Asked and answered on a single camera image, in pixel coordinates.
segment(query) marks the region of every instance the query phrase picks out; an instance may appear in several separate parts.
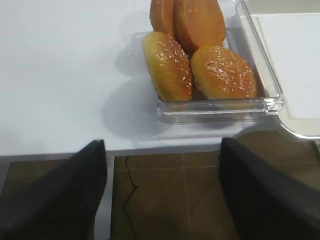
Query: black cable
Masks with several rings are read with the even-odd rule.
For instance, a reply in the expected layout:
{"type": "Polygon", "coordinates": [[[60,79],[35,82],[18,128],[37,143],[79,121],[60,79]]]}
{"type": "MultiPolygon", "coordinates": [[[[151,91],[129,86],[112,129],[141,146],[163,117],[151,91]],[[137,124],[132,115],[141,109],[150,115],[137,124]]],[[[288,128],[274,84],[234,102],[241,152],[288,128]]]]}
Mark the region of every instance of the black cable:
{"type": "Polygon", "coordinates": [[[128,159],[129,159],[129,156],[127,156],[126,159],[125,159],[125,165],[126,165],[126,169],[127,169],[127,171],[128,171],[128,174],[129,174],[129,177],[130,177],[130,181],[131,181],[134,189],[132,190],[132,192],[130,193],[129,197],[127,198],[127,200],[126,200],[126,202],[125,202],[125,204],[124,204],[124,206],[123,206],[123,211],[124,211],[126,217],[127,217],[128,220],[129,220],[130,227],[131,227],[131,231],[132,231],[132,235],[133,235],[133,239],[136,240],[136,239],[137,239],[137,235],[136,235],[136,232],[135,232],[135,229],[134,229],[134,225],[132,224],[132,220],[131,220],[128,212],[127,212],[126,206],[127,206],[127,204],[129,203],[132,195],[133,195],[133,194],[135,193],[135,191],[137,190],[138,186],[135,185],[135,184],[134,184],[134,181],[132,180],[131,173],[130,173],[130,170],[129,170],[129,167],[128,167],[128,159]]]}

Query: tiled floor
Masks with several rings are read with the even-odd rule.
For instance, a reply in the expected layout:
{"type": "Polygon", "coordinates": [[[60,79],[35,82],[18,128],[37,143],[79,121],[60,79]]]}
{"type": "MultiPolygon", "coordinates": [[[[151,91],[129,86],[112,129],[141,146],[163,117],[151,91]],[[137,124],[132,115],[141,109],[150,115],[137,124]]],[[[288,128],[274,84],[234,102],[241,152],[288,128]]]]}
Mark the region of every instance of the tiled floor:
{"type": "MultiPolygon", "coordinates": [[[[320,161],[309,142],[288,141],[275,132],[255,132],[239,141],[281,171],[320,189],[320,161]]],[[[128,167],[138,189],[126,209],[138,240],[238,240],[218,180],[219,152],[131,156],[128,167]]],[[[21,188],[61,161],[11,165],[3,194],[21,188]]],[[[124,204],[134,189],[125,157],[115,161],[111,235],[133,240],[124,204]]]]}

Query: white table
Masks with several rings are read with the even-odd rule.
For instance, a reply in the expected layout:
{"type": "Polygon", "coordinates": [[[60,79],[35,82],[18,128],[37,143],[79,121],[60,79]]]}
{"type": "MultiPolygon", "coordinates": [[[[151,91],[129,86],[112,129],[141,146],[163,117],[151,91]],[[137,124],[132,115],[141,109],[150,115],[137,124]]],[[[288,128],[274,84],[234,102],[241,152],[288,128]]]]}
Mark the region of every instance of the white table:
{"type": "Polygon", "coordinates": [[[141,35],[150,0],[0,0],[0,162],[63,159],[104,139],[95,239],[110,238],[114,157],[213,151],[258,122],[169,124],[156,113],[141,35]]]}

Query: bread roll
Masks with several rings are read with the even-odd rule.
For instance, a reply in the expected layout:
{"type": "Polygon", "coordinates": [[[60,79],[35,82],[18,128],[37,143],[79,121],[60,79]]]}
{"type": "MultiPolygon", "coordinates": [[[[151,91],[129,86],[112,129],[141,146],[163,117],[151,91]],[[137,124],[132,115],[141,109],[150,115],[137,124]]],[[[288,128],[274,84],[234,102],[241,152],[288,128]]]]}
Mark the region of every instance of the bread roll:
{"type": "Polygon", "coordinates": [[[150,21],[155,32],[168,34],[175,39],[174,4],[175,0],[152,0],[150,21]]]}
{"type": "Polygon", "coordinates": [[[257,96],[252,68],[243,57],[227,48],[200,48],[191,59],[191,69],[196,85],[210,100],[257,96]]]}
{"type": "Polygon", "coordinates": [[[222,46],[226,25],[217,0],[175,0],[178,42],[187,53],[204,46],[222,46]]]}
{"type": "Polygon", "coordinates": [[[179,43],[161,32],[149,33],[142,44],[155,90],[165,102],[192,98],[193,76],[188,56],[179,43]]]}

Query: clear plastic container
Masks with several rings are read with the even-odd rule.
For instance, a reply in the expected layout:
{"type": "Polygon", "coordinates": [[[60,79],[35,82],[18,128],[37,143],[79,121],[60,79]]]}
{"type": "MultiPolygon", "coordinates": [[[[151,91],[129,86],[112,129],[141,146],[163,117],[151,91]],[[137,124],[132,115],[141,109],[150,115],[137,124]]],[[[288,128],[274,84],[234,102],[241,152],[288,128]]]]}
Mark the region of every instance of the clear plastic container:
{"type": "Polygon", "coordinates": [[[224,46],[243,56],[252,66],[260,88],[257,98],[164,102],[157,113],[166,123],[248,120],[277,115],[284,104],[282,91],[243,0],[218,1],[224,15],[224,46]]]}

